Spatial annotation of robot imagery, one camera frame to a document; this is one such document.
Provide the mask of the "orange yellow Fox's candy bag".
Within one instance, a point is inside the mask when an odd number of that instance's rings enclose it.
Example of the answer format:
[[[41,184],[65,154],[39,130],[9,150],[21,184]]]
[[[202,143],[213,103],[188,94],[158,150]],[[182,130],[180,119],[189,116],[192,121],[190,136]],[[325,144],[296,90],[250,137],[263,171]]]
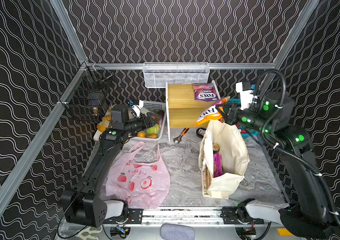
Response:
[[[209,121],[221,120],[223,119],[223,115],[217,110],[217,105],[226,104],[231,97],[224,97],[218,100],[216,103],[212,104],[209,108],[207,108],[197,119],[194,127],[207,123]]]

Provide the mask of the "green drink can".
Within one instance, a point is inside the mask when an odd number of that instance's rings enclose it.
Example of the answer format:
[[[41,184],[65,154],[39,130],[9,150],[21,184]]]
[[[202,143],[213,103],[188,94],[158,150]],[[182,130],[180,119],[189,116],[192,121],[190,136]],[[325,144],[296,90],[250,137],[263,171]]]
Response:
[[[217,143],[213,143],[213,152],[218,153],[220,151],[220,146]]]

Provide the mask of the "cream canvas tote bag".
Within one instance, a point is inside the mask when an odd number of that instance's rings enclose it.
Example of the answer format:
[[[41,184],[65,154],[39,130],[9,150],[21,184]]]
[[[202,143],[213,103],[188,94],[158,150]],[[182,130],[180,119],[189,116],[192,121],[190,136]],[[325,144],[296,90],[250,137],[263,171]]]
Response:
[[[214,178],[213,143],[220,146],[224,174]],[[236,126],[210,121],[200,144],[199,167],[202,173],[202,196],[228,199],[245,178],[250,162],[246,144]]]

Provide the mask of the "pink plastic grocery bag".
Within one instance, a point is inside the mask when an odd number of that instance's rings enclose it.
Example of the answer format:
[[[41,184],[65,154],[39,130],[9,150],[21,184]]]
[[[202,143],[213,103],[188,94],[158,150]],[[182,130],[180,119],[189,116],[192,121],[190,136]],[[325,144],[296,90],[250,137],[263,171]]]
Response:
[[[127,202],[131,209],[156,209],[166,199],[171,178],[160,146],[144,154],[145,142],[124,153],[110,168],[105,193]]]

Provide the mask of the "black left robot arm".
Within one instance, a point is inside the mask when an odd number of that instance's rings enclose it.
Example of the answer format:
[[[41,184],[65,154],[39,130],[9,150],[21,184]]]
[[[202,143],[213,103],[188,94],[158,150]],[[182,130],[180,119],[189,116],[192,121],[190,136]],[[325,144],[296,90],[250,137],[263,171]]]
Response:
[[[61,196],[60,204],[68,223],[98,228],[106,219],[116,218],[120,222],[128,219],[127,201],[103,201],[99,192],[124,144],[138,132],[154,127],[162,116],[152,112],[137,114],[127,105],[116,105],[110,113],[110,125],[101,134],[98,150],[87,171],[73,189]]]

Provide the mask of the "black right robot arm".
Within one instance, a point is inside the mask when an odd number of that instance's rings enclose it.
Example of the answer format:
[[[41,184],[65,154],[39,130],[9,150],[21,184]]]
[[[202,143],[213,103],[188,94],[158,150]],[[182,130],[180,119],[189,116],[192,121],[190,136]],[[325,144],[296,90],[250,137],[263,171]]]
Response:
[[[263,77],[253,84],[251,105],[241,109],[237,104],[224,104],[219,112],[228,125],[241,125],[258,131],[265,146],[271,147],[288,170],[299,201],[274,207],[256,200],[245,203],[247,215],[283,225],[290,233],[307,239],[327,239],[335,229],[340,231],[340,214],[328,184],[319,171],[314,145],[308,132],[290,124],[294,101],[287,92],[286,78],[271,69],[280,80],[280,92],[260,96],[265,87]]]

